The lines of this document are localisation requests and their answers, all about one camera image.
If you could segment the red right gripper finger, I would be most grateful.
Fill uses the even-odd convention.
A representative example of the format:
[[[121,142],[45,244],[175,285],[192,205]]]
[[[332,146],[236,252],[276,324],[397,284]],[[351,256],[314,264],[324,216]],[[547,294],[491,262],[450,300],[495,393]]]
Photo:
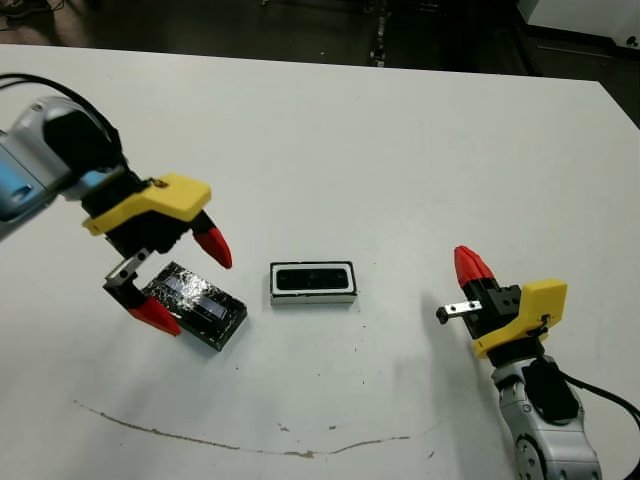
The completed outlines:
[[[464,293],[468,300],[479,300],[486,290],[497,289],[494,273],[479,254],[464,247]]]
[[[454,249],[457,281],[467,300],[477,300],[483,287],[484,263],[471,248],[459,245]]]

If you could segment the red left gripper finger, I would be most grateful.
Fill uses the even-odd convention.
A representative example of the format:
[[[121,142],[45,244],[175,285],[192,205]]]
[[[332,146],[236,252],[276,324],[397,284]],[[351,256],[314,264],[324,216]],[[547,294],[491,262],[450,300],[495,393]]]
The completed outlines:
[[[231,250],[219,228],[204,210],[191,221],[191,231],[204,252],[225,269],[232,267]]]
[[[106,280],[103,289],[135,319],[172,336],[180,335],[175,317],[154,296],[146,295],[135,285],[137,277],[136,273],[127,279],[117,275]]]

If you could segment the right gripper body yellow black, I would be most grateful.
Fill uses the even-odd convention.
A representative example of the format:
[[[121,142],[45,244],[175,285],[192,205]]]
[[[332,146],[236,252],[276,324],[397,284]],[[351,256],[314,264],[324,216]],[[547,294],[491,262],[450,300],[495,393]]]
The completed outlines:
[[[501,286],[479,300],[445,304],[436,318],[446,324],[461,318],[474,354],[495,368],[544,354],[543,340],[563,316],[568,284],[558,279]]]

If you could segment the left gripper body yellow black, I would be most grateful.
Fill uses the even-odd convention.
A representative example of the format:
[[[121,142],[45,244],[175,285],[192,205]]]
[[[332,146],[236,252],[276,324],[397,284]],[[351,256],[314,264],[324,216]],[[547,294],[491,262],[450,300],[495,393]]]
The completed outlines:
[[[166,253],[187,231],[211,254],[212,220],[204,211],[210,200],[209,185],[186,176],[136,182],[124,175],[85,198],[82,205],[91,215],[82,226],[105,236],[125,259]]]

